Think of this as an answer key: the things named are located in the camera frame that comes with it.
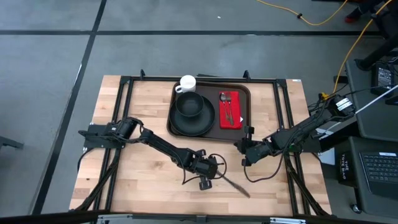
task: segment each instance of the black plate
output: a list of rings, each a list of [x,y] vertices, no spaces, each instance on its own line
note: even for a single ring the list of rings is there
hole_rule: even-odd
[[[203,97],[203,100],[205,102],[203,110],[194,118],[187,118],[180,114],[174,101],[170,108],[169,120],[176,131],[184,136],[199,136],[205,134],[214,125],[214,106],[207,98]]]

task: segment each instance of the brown tray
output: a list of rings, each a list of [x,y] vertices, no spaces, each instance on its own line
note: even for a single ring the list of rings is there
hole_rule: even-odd
[[[173,94],[170,103],[170,107],[173,102],[181,95],[174,91],[175,87],[179,85],[177,82],[173,86]],[[220,128],[220,109],[219,109],[219,92],[220,91],[238,91],[239,102],[241,106],[241,117],[243,118],[243,125],[241,129],[221,129]],[[196,93],[209,99],[210,103],[214,106],[215,110],[215,122],[213,127],[208,132],[201,136],[188,137],[178,133],[171,125],[170,120],[167,118],[167,131],[173,136],[183,136],[186,138],[197,138],[197,139],[209,139],[209,140],[222,140],[222,141],[238,141],[245,137],[244,128],[245,126],[251,125],[251,103],[250,103],[250,91],[248,88],[242,85],[235,85],[229,83],[213,83],[213,82],[197,82]]]

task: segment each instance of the yellow cable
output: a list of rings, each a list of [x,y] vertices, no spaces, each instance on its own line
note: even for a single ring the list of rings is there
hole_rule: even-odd
[[[381,6],[381,8],[376,12],[376,15],[379,14],[379,13],[385,8],[385,6],[388,5],[391,1],[392,1],[392,0],[388,0],[388,2],[386,2],[383,6]],[[355,45],[359,42],[360,38],[362,37],[362,35],[365,33],[366,29],[371,25],[372,22],[373,22],[373,19],[371,19],[371,20],[368,22],[368,24],[366,24],[365,28],[362,30],[361,34],[360,34],[359,37],[356,39],[355,43],[353,44],[353,46],[351,47],[351,49],[348,51],[346,57],[344,58],[344,61],[343,61],[343,63],[341,64],[340,70],[338,71],[338,74],[337,74],[336,83],[335,83],[335,88],[333,89],[333,93],[336,92],[338,79],[339,79],[339,77],[340,77],[340,74],[341,74],[341,71],[342,71],[342,69],[343,69],[343,67],[344,67],[344,64],[346,63],[346,61],[347,61],[349,55],[350,55],[351,52],[353,51]]]
[[[286,7],[276,6],[276,5],[274,5],[274,4],[270,4],[270,3],[268,3],[268,2],[264,2],[264,1],[261,1],[261,0],[256,0],[256,1],[257,1],[257,2],[261,2],[261,3],[263,3],[263,4],[266,4],[266,5],[268,5],[268,6],[272,6],[272,7],[278,8],[278,9],[283,9],[283,10],[289,11],[289,12],[295,14],[296,16],[299,15],[299,13],[297,13],[297,12],[295,12],[295,11],[289,9],[289,8],[286,8]],[[304,17],[302,17],[302,16],[300,17],[300,19],[302,19],[304,22],[306,22],[307,24],[309,24],[309,25],[311,25],[311,26],[319,26],[319,25],[322,25],[322,24],[328,22],[331,18],[333,18],[333,16],[335,16],[336,13],[337,13],[338,11],[340,11],[340,9],[347,3],[347,1],[348,1],[348,0],[346,0],[339,8],[335,11],[335,13],[333,13],[327,20],[325,20],[325,21],[323,21],[323,22],[320,22],[320,23],[318,23],[318,24],[313,24],[313,23],[307,21],[306,19],[304,19]]]

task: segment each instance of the red napkin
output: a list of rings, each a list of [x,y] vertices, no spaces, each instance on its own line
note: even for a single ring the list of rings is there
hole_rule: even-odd
[[[239,102],[239,93],[237,91],[230,91],[231,93],[231,111],[232,111],[232,119],[234,121],[234,125],[229,123],[229,120],[226,119],[225,109],[228,112],[228,116],[230,116],[229,103],[225,101],[224,103],[219,100],[219,112],[220,112],[220,128],[222,129],[241,129],[241,104]]]

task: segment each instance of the laptop keyboard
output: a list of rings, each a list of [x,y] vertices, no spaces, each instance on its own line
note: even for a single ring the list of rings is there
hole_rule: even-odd
[[[362,152],[361,157],[368,181],[398,183],[398,157],[394,153]]]

